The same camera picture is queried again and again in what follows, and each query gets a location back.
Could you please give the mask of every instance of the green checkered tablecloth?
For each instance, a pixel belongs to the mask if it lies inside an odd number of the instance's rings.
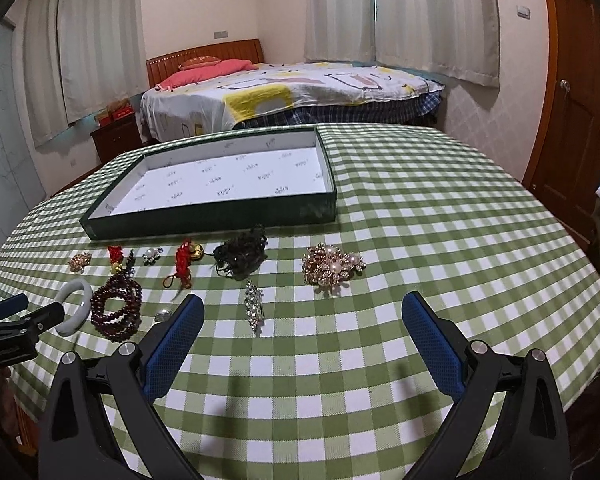
[[[600,279],[558,221],[490,160],[435,130],[319,130],[338,187],[337,222],[267,230],[268,259],[252,276],[264,292],[262,336],[254,338],[246,322],[243,283],[216,276],[211,258],[191,267],[206,321],[155,406],[195,467],[209,479],[402,478],[451,404],[400,319],[402,298],[414,289],[467,338],[517,355],[545,349],[568,406],[600,368]],[[105,283],[107,244],[91,242],[78,218],[138,153],[120,156],[22,221],[0,251],[0,298],[24,291],[32,309],[49,303],[75,277],[66,262],[82,251],[93,254],[85,279],[94,288]],[[194,239],[210,252],[231,236]],[[125,254],[164,248],[155,267],[137,267],[144,290],[135,340],[157,310],[186,294],[162,288],[181,241],[116,242]],[[318,242],[360,252],[368,264],[337,297],[302,280],[300,259]],[[70,297],[69,313],[79,300]],[[117,346],[90,323],[69,338],[44,333],[39,356],[14,367],[19,401],[39,416],[64,352],[90,358]],[[494,397],[469,466],[485,449],[501,403]],[[106,404],[130,466],[145,472],[112,399]]]

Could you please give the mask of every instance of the light switch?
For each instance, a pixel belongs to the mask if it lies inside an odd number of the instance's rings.
[[[531,11],[529,10],[528,7],[523,7],[523,6],[518,6],[518,16],[520,16],[520,18],[525,18],[526,20],[530,20],[531,19]]]

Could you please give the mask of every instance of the wooden nightstand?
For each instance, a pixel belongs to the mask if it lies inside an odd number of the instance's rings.
[[[121,153],[142,148],[136,116],[129,115],[91,133],[100,162],[106,164]]]

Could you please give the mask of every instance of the white bed sheet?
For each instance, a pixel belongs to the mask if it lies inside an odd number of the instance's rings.
[[[258,65],[170,91],[149,90],[141,108],[161,141],[231,130],[237,123],[301,106],[398,101],[442,90],[402,70],[346,63]]]

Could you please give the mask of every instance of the wooden door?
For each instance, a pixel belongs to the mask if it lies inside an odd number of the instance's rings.
[[[549,128],[531,191],[591,240],[600,184],[600,11],[592,0],[555,0],[558,72]]]

